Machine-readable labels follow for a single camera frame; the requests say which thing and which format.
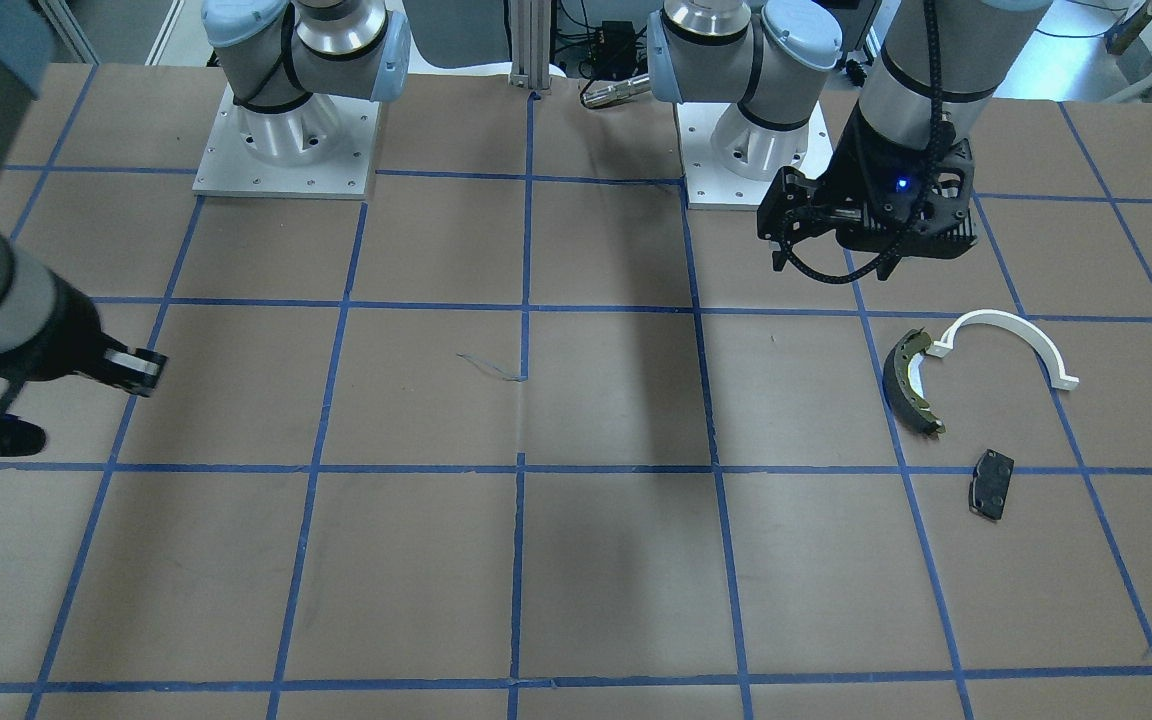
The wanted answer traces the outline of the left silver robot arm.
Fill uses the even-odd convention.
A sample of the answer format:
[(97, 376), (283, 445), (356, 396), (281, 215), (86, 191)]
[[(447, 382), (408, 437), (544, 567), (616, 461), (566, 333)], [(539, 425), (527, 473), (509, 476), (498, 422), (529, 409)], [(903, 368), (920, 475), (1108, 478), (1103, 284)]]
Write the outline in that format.
[(977, 243), (969, 135), (1048, 9), (902, 1), (817, 179), (765, 145), (806, 131), (844, 59), (844, 32), (823, 5), (667, 1), (646, 22), (647, 74), (660, 101), (723, 104), (713, 147), (740, 176), (770, 181), (756, 233), (776, 272), (887, 279), (902, 259), (955, 259)]

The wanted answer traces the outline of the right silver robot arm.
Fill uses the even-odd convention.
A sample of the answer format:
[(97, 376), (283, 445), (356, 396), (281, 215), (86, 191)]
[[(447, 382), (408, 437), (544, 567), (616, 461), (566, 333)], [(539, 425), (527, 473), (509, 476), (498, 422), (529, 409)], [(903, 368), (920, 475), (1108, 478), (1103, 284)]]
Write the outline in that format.
[[(207, 41), (227, 76), (200, 194), (229, 181), (270, 179), (270, 194), (358, 195), (374, 146), (348, 105), (372, 108), (402, 94), (410, 20), (382, 1), (206, 1)], [(0, 1), (0, 172), (50, 65), (50, 26), (26, 1)], [(28, 382), (83, 376), (147, 397), (166, 357), (103, 328), (86, 293), (0, 232), (0, 457), (40, 454), (44, 429), (12, 414)]]

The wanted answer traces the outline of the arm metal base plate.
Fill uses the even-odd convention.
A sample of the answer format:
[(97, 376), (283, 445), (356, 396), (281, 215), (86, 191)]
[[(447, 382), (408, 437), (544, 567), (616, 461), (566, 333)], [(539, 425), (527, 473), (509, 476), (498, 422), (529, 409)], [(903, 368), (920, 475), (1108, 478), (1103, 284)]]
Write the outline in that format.
[(753, 210), (778, 170), (817, 179), (828, 167), (833, 145), (819, 105), (785, 132), (755, 126), (733, 104), (679, 104), (675, 113), (691, 209)]
[(314, 94), (300, 108), (262, 114), (223, 96), (192, 190), (207, 197), (365, 200), (381, 103)]

